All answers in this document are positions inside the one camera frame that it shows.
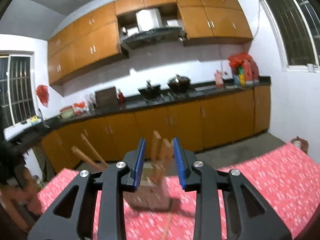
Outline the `person left hand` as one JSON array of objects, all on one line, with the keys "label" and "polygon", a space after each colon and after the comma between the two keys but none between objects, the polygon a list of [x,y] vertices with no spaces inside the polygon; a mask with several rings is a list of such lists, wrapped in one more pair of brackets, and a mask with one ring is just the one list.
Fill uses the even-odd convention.
[{"label": "person left hand", "polygon": [[23,170],[23,178],[27,180],[23,189],[13,186],[1,187],[1,206],[19,229],[29,232],[31,224],[23,218],[14,203],[26,203],[28,211],[35,215],[41,214],[41,203],[37,198],[38,188],[35,180],[26,167]]}]

